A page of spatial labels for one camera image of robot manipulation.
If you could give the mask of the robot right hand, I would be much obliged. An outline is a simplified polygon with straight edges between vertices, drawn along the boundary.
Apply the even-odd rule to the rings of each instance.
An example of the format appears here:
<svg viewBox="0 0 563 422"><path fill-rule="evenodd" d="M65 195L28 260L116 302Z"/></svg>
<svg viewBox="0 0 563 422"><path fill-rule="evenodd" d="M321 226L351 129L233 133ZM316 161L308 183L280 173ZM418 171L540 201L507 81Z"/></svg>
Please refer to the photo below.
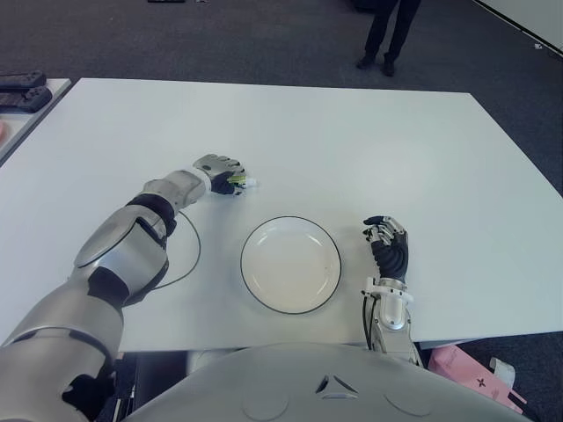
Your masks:
<svg viewBox="0 0 563 422"><path fill-rule="evenodd" d="M363 221L362 232L382 278L404 282L409 262L408 234L390 216L372 216Z"/></svg>

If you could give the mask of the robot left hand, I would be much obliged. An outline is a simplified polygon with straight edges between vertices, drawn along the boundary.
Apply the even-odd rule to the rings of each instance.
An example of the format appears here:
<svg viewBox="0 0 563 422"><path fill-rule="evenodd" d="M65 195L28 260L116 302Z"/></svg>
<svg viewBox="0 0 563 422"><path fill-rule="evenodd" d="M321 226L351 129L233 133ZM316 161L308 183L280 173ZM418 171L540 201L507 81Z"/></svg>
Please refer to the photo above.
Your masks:
<svg viewBox="0 0 563 422"><path fill-rule="evenodd" d="M206 175L212 193L238 194L244 189L245 168L236 159L207 154L196 160L193 167Z"/></svg>

